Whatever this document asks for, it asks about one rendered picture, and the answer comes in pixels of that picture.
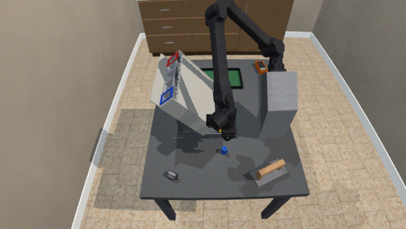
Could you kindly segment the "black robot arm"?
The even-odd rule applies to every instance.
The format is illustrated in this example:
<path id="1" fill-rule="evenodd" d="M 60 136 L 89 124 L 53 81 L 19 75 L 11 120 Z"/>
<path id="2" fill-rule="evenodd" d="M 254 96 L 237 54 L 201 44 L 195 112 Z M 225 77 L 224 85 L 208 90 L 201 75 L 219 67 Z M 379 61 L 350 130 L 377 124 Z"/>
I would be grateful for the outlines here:
<path id="1" fill-rule="evenodd" d="M 267 35 L 233 0 L 218 0 L 209 6 L 205 11 L 205 24 L 209 26 L 210 32 L 214 72 L 213 99 L 218 109 L 213 114 L 207 114 L 206 126 L 213 127 L 216 131 L 229 130 L 229 122 L 235 120 L 237 113 L 227 69 L 225 44 L 227 17 L 257 42 L 263 57 L 269 58 L 268 72 L 287 71 L 282 69 L 285 50 L 282 40 Z"/>

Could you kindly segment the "blue plug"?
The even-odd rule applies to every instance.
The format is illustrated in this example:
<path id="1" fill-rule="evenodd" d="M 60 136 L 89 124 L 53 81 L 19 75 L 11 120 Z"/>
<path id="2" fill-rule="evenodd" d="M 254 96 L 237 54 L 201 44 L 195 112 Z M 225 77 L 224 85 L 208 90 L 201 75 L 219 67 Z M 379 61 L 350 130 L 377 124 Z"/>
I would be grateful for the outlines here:
<path id="1" fill-rule="evenodd" d="M 222 146 L 221 153 L 223 155 L 225 155 L 227 153 L 227 147 L 226 146 Z"/>

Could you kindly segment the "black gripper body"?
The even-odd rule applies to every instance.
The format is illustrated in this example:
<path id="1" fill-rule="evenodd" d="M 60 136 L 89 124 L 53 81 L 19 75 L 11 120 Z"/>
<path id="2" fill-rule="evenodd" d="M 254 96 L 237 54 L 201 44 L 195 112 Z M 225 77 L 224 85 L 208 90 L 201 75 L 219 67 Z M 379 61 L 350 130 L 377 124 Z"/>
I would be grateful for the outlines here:
<path id="1" fill-rule="evenodd" d="M 232 135 L 236 134 L 235 120 L 229 123 L 230 123 L 229 130 L 221 130 L 222 137 L 231 137 Z"/>

